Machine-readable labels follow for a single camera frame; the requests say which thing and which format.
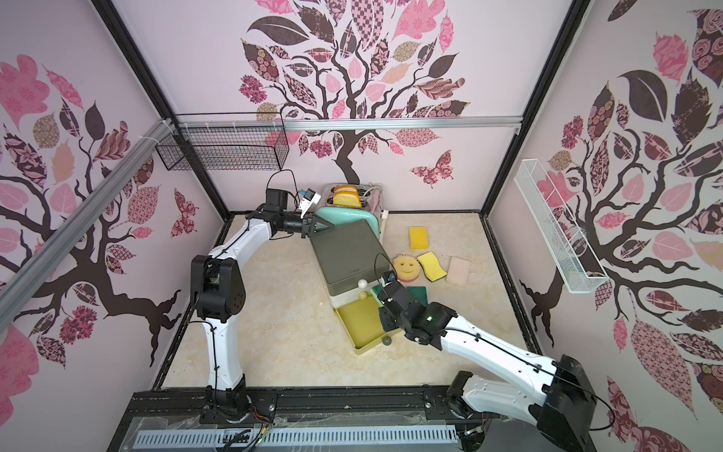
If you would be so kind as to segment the three-drawer storage cabinet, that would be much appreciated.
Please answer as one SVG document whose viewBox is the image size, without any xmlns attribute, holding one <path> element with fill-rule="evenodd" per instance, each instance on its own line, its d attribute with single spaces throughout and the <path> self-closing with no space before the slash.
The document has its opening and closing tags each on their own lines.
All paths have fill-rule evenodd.
<svg viewBox="0 0 723 452">
<path fill-rule="evenodd" d="M 386 251 L 364 220 L 335 226 L 329 233 L 311 237 L 311 244 L 333 314 L 367 294 L 374 297 L 372 288 L 391 269 Z"/>
</svg>

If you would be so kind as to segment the smiley face sponge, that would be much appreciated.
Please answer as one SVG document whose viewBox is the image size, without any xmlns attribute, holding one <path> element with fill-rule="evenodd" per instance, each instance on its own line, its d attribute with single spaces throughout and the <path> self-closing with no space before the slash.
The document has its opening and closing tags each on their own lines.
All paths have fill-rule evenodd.
<svg viewBox="0 0 723 452">
<path fill-rule="evenodd" d="M 410 255 L 398 255 L 393 260 L 393 267 L 397 279 L 403 283 L 414 282 L 419 278 L 421 273 L 420 263 Z"/>
</svg>

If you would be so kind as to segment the yellow bottom drawer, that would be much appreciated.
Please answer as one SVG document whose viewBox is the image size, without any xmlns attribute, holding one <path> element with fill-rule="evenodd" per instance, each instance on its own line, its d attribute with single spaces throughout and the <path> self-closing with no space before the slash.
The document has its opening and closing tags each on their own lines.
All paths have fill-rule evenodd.
<svg viewBox="0 0 723 452">
<path fill-rule="evenodd" d="M 367 294 L 335 309 L 346 335 L 350 340 L 354 353 L 362 355 L 378 345 L 389 346 L 392 338 L 400 333 L 400 329 L 385 331 L 380 321 L 380 305 Z"/>
</svg>

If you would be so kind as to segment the yellow square sponge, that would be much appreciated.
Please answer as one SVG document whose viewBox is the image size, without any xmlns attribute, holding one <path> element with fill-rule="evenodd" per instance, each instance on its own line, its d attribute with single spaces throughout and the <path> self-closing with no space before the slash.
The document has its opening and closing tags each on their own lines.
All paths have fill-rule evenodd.
<svg viewBox="0 0 723 452">
<path fill-rule="evenodd" d="M 429 248 L 429 234 L 426 227 L 410 227 L 409 238 L 411 250 L 427 250 Z"/>
</svg>

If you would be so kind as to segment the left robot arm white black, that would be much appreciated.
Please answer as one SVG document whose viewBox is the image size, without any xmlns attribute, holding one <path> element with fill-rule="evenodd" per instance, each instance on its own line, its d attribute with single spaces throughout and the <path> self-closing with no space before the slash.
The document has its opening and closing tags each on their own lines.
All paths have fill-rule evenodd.
<svg viewBox="0 0 723 452">
<path fill-rule="evenodd" d="M 250 411 L 245 373 L 238 358 L 237 320 L 246 302 L 241 267 L 276 233 L 314 237 L 334 229 L 310 209 L 321 195 L 308 188 L 299 192 L 296 209 L 286 209 L 288 193 L 267 190 L 265 203 L 246 216 L 239 232 L 191 263 L 191 300 L 203 325 L 209 355 L 206 403 L 214 414 L 233 420 Z"/>
</svg>

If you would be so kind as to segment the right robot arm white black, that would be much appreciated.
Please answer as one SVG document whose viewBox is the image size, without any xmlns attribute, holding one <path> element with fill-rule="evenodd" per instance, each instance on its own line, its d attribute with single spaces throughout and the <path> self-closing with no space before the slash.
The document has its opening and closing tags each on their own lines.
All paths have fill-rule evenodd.
<svg viewBox="0 0 723 452">
<path fill-rule="evenodd" d="M 590 433 L 598 399 L 576 359 L 522 350 L 443 304 L 423 304 L 393 272 L 384 274 L 378 299 L 385 329 L 401 329 L 418 345 L 457 355 L 497 376 L 486 380 L 459 372 L 447 396 L 457 417 L 502 415 L 535 426 L 562 450 L 593 450 Z"/>
</svg>

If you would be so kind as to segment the pink sponge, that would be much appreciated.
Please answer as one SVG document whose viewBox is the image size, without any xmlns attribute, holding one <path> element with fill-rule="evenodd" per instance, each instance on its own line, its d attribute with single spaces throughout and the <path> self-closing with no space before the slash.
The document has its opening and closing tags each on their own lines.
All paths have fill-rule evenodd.
<svg viewBox="0 0 723 452">
<path fill-rule="evenodd" d="M 454 286 L 466 286 L 470 269 L 471 263 L 468 260 L 454 256 L 449 262 L 445 281 Z"/>
</svg>

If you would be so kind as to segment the yellow green sponge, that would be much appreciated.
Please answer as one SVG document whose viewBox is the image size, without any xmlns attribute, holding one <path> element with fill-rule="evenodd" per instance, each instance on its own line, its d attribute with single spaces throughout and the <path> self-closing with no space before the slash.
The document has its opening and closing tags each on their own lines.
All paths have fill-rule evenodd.
<svg viewBox="0 0 723 452">
<path fill-rule="evenodd" d="M 447 276 L 439 258 L 434 252 L 426 252 L 417 257 L 417 261 L 429 282 L 438 282 Z"/>
</svg>

